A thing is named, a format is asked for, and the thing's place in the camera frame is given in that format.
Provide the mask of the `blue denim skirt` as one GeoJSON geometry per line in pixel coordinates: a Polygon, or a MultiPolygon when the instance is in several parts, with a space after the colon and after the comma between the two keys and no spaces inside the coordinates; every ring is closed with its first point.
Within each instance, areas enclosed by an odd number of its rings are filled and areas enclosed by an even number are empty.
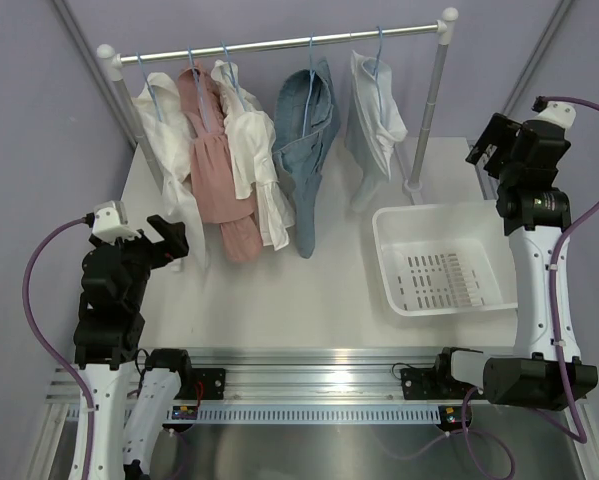
{"type": "Polygon", "coordinates": [[[273,161],[279,184],[295,211],[295,246],[303,258],[315,249],[315,204],[322,170],[340,128],[340,117],[328,61],[315,64],[311,131],[303,137],[302,119],[308,92],[308,69],[290,75],[279,92],[273,161]]]}

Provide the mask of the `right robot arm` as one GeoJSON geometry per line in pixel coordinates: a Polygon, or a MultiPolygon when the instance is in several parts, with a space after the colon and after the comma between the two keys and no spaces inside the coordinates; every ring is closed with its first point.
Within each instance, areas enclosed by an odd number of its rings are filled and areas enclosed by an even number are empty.
{"type": "Polygon", "coordinates": [[[442,395],[476,387],[492,404],[561,411],[597,386],[597,369],[582,362],[570,320],[570,201],[553,185],[575,116],[564,102],[522,123],[496,113],[466,158],[483,160],[498,182],[496,210],[515,268],[517,332],[510,357],[444,348],[432,374],[442,395]]]}

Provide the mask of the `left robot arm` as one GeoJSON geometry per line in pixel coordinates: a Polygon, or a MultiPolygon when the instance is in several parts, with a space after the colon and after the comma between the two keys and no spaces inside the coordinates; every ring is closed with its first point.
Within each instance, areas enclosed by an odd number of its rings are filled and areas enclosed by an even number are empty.
{"type": "Polygon", "coordinates": [[[153,270],[188,255],[185,226],[158,215],[147,219],[160,234],[152,242],[139,233],[110,243],[93,239],[82,261],[79,321],[73,335],[75,363],[88,392],[82,396],[75,475],[89,479],[147,479],[150,461],[175,398],[194,388],[188,353],[155,349],[133,410],[126,409],[145,320],[140,310],[153,270]]]}

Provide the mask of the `blue hanger of denim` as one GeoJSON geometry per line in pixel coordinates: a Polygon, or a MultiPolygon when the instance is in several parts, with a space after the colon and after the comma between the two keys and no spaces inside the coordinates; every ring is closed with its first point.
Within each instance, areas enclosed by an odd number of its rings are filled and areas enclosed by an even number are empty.
{"type": "Polygon", "coordinates": [[[311,127],[311,118],[312,118],[312,111],[313,111],[313,105],[312,105],[312,100],[313,100],[313,96],[314,96],[314,86],[315,86],[315,76],[316,76],[316,71],[315,71],[315,60],[314,60],[314,36],[311,35],[309,38],[309,42],[308,42],[308,92],[306,95],[306,99],[304,102],[304,110],[303,110],[303,119],[302,119],[302,136],[306,137],[312,127],[311,127]]]}

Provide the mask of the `light blue white skirt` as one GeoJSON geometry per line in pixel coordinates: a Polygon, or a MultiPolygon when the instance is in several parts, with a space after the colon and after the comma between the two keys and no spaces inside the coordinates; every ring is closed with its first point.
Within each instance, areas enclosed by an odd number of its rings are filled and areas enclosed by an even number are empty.
{"type": "Polygon", "coordinates": [[[353,52],[351,90],[344,144],[362,171],[352,196],[353,211],[365,211],[392,177],[391,161],[407,128],[392,92],[392,69],[376,57],[353,52]]]}

